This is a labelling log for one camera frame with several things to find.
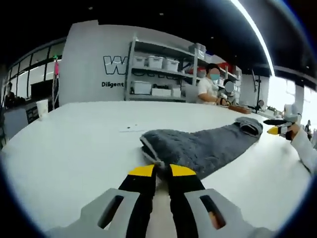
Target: letter w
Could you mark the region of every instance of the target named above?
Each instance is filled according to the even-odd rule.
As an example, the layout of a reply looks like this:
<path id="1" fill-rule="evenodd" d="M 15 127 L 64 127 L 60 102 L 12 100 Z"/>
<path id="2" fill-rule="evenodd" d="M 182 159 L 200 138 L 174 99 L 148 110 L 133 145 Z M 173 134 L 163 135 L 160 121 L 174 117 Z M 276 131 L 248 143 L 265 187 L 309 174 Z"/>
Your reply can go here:
<path id="1" fill-rule="evenodd" d="M 117 74 L 123 75 L 127 70 L 128 57 L 121 56 L 104 56 L 106 74 Z"/>

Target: white tabletop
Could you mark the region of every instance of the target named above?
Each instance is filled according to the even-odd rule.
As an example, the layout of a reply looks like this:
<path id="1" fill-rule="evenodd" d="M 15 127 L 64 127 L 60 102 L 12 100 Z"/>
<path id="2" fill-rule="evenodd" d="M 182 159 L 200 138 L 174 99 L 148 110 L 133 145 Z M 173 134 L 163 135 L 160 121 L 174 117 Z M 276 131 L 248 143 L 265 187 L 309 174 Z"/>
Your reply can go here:
<path id="1" fill-rule="evenodd" d="M 145 164 L 139 141 L 145 131 L 194 132 L 231 124 L 240 116 L 226 108 L 185 103 L 68 104 L 14 136 L 3 149 L 2 164 L 14 195 L 46 231 L 77 220 L 83 206 L 118 188 L 130 170 Z M 239 206 L 253 226 L 276 230 L 300 202 L 310 175 L 289 141 L 267 134 L 268 128 L 264 125 L 256 144 L 203 184 Z"/>

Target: white sleeve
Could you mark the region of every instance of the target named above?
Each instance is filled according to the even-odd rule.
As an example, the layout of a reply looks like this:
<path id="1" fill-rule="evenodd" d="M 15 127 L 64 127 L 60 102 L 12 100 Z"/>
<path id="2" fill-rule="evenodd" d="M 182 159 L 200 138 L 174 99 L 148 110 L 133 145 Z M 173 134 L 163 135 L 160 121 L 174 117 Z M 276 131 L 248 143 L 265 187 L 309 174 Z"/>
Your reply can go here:
<path id="1" fill-rule="evenodd" d="M 308 140 L 307 133 L 300 128 L 297 135 L 291 142 L 292 146 L 296 149 L 300 160 L 305 167 L 312 173 L 317 172 L 317 151 Z"/>
<path id="2" fill-rule="evenodd" d="M 208 85 L 206 84 L 205 80 L 200 80 L 198 83 L 198 95 L 207 93 Z"/>

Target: face mask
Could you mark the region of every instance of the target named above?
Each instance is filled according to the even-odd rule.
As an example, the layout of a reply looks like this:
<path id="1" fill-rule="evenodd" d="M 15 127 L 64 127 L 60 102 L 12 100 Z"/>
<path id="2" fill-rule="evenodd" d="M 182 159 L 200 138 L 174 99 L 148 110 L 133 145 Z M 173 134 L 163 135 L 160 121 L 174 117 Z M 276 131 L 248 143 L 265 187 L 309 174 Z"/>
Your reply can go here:
<path id="1" fill-rule="evenodd" d="M 210 78 L 212 81 L 217 81 L 220 79 L 220 75 L 219 74 L 211 74 Z"/>

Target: gray gripper housing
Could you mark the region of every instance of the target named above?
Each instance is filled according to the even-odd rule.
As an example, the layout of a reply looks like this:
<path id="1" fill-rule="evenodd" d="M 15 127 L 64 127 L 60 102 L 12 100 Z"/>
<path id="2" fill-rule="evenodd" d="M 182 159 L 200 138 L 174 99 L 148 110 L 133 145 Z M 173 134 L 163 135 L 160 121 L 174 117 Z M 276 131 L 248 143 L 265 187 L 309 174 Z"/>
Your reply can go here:
<path id="1" fill-rule="evenodd" d="M 126 238 L 129 219 L 139 197 L 138 192 L 111 188 L 87 204 L 81 210 L 80 218 L 65 228 L 54 228 L 46 235 L 53 238 Z M 216 230 L 201 201 L 209 196 L 225 220 L 225 226 Z M 108 230 L 98 226 L 112 207 L 116 196 L 123 197 Z M 254 228 L 242 218 L 240 209 L 216 192 L 206 189 L 185 193 L 195 217 L 199 238 L 271 238 L 273 232 L 266 228 Z"/>

